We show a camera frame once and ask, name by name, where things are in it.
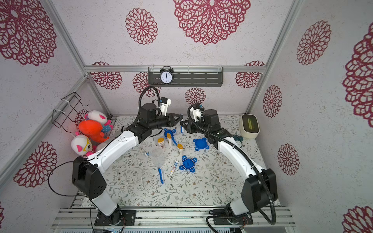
wall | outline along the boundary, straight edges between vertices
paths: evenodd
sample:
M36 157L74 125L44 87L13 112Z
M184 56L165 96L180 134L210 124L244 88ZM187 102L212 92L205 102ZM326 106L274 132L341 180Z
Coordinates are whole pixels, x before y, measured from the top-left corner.
M0 3L0 169L81 78L72 57L37 1ZM80 91L92 109L98 104L85 85ZM0 232L46 232L59 208L72 198L61 198L46 184L51 168L76 157L72 136L53 127L40 144L41 153L27 162L0 195ZM71 166L56 170L53 186L75 194Z
M252 111L299 232L373 230L372 12L305 1Z
M54 1L88 65L264 65L292 0L226 3ZM113 114L136 114L138 97L148 85L146 75L105 72L93 78ZM258 78L259 74L225 73L221 88L198 89L187 98L202 95L203 100L206 95L203 103L208 108L243 113ZM189 89L162 88L160 93L172 99L170 111L185 113Z

blue toothbrush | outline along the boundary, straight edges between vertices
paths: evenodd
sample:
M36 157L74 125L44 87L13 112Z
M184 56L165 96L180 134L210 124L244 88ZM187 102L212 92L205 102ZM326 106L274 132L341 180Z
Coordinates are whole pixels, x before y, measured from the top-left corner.
M158 168L159 176L161 177L161 183L163 184L163 179L162 179L162 170Z

plush toy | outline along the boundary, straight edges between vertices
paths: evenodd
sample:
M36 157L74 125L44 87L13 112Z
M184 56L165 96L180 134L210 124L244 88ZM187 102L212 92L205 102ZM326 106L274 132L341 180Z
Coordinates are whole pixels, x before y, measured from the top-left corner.
M76 137L71 141L71 148L83 157L87 157L95 152L95 146L92 146L91 140L79 132L75 132Z
M113 126L110 124L112 121L108 120L105 114L97 110L90 111L84 116L84 118L86 120L95 120L99 122L102 125L101 132L106 133L113 129Z
M104 138L104 133L101 132L102 125L95 120L84 120L79 123L79 130L91 140L102 143L109 139L109 137Z

floral tablecloth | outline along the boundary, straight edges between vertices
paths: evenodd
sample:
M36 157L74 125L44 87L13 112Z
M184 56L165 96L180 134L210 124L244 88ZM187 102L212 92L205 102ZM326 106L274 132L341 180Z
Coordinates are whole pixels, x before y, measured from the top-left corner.
M221 126L232 135L239 135L240 116L219 116ZM134 116L117 117L111 135L122 126L130 125ZM157 167L146 152L156 146L158 137L149 137L115 161L104 173L107 191L120 206L220 206L237 199L242 190L243 179L231 162L213 145L208 150L195 151L193 139L203 138L200 133L180 133L176 127L174 138L184 146L184 155L197 158L195 172L176 169L170 171L175 160L181 162L177 148L166 144L166 162L162 167L164 184L161 184ZM259 148L254 139L244 139L243 151L258 165L265 168ZM90 207L85 199L84 207Z

clock face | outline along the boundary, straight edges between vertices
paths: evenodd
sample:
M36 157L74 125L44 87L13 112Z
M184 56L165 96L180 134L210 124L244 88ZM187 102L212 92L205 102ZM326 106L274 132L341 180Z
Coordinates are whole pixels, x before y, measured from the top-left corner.
M161 81L164 84L170 84L172 82L172 74L169 71L161 73Z

